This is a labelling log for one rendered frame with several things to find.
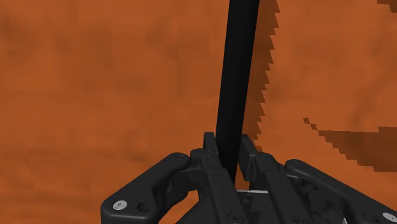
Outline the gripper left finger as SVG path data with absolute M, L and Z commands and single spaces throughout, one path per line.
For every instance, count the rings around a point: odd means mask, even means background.
M 101 224 L 159 224 L 194 190 L 198 202 L 176 224 L 248 224 L 212 132 L 204 134 L 202 148 L 171 153 L 104 200 Z

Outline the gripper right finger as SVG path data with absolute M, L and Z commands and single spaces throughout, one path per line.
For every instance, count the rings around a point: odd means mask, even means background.
M 397 224 L 397 211 L 297 159 L 280 164 L 241 137 L 239 165 L 270 196 L 281 224 Z

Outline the long black stick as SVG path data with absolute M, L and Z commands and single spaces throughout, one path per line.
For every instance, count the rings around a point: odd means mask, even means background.
M 230 0 L 216 123 L 219 159 L 235 181 L 260 0 Z

